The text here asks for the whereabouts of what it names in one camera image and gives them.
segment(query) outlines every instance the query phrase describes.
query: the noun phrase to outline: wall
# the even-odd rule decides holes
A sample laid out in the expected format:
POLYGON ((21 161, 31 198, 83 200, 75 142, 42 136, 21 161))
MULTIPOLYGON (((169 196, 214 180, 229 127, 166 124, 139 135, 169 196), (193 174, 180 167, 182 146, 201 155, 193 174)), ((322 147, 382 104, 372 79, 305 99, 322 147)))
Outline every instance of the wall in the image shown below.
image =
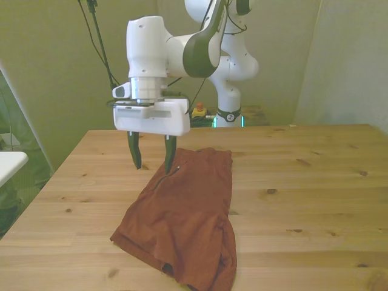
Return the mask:
MULTIPOLYGON (((261 105, 272 124, 292 122, 307 64, 320 0, 256 0, 246 17, 247 48, 260 63, 254 80, 236 83, 243 105, 261 105)), ((159 13, 173 35, 197 32, 183 0, 158 0, 159 13)), ((172 89, 193 98, 202 80, 184 79, 172 89)), ((210 82, 198 97, 217 106, 216 91, 210 82)))
MULTIPOLYGON (((124 82, 127 22, 157 14, 156 2, 99 0, 96 9, 111 70, 124 82)), ((2 70, 54 169, 86 131, 113 128, 106 70, 76 0, 1 0, 0 42, 2 70)))
POLYGON ((296 123, 388 132, 387 16, 386 0, 323 0, 296 123))

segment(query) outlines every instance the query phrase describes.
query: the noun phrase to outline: brown fabric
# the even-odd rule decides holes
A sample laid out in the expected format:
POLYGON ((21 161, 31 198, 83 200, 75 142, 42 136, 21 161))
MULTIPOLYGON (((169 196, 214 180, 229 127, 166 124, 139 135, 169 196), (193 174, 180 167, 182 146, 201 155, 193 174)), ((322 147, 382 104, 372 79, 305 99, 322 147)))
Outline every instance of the brown fabric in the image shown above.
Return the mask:
POLYGON ((171 172, 166 177, 159 168, 111 240, 192 290, 231 290, 237 267, 228 220, 231 157, 178 149, 171 172))

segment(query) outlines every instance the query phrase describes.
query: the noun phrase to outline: wooden table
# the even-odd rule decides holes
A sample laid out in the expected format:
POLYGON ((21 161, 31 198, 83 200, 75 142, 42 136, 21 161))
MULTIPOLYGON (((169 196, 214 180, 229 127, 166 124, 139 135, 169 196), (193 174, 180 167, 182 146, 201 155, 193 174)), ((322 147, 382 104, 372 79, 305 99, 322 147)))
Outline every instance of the wooden table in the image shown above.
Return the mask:
MULTIPOLYGON (((388 139, 368 125, 196 129, 187 149, 233 151, 234 290, 388 290, 388 139)), ((110 241, 164 159, 141 138, 88 132, 0 241, 0 290, 186 290, 110 241)))

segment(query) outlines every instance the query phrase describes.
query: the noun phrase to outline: zipper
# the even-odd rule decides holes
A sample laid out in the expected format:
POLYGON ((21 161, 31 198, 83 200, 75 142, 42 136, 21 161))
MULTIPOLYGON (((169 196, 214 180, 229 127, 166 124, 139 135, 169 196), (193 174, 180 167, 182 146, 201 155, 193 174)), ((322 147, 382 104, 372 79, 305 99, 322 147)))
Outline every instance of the zipper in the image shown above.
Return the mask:
POLYGON ((158 186, 160 185, 160 183, 162 183, 162 181, 168 177, 171 177, 173 176, 177 171, 179 171, 181 168, 181 166, 178 166, 172 173, 168 174, 167 176, 164 176, 163 178, 161 178, 157 183, 156 183, 156 186, 154 188, 154 190, 156 190, 156 188, 158 188, 158 186))

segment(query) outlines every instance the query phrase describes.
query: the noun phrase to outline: white shelf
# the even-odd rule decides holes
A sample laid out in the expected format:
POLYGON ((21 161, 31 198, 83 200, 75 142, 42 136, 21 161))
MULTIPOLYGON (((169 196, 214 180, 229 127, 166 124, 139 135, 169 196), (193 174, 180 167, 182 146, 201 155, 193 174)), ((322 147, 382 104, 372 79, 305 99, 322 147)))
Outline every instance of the white shelf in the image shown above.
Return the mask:
POLYGON ((28 161, 23 152, 0 152, 0 187, 28 161))

